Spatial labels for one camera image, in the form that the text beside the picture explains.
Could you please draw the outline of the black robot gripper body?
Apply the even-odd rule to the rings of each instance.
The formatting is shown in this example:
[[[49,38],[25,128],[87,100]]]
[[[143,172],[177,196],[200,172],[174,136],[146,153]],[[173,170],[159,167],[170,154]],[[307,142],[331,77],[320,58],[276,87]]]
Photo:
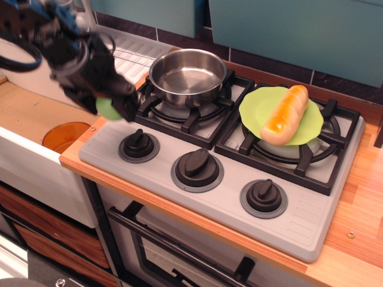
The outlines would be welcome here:
[[[115,69],[115,40],[106,32],[91,32],[78,41],[79,53],[61,65],[50,65],[51,77],[63,88],[84,88],[97,97],[137,94],[135,86]]]

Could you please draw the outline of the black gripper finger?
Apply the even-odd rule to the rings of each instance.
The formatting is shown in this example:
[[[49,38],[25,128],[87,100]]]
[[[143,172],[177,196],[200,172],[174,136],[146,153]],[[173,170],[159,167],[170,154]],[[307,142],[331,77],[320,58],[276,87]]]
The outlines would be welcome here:
[[[64,94],[87,112],[94,115],[98,113],[96,109],[96,96],[93,90],[65,87]]]
[[[112,107],[128,122],[134,122],[140,102],[137,94],[113,97]]]

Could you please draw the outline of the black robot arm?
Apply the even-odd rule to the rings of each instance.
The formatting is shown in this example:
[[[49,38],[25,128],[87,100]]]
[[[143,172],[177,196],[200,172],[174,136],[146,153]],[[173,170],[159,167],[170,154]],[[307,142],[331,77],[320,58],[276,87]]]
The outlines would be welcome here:
[[[87,112],[97,114],[100,99],[109,99],[120,117],[135,119],[139,96],[117,73],[115,48],[107,47],[104,34],[83,31],[69,8],[56,1],[1,1],[1,39],[33,58],[20,62],[2,56],[2,69],[30,72],[46,60],[51,79]]]

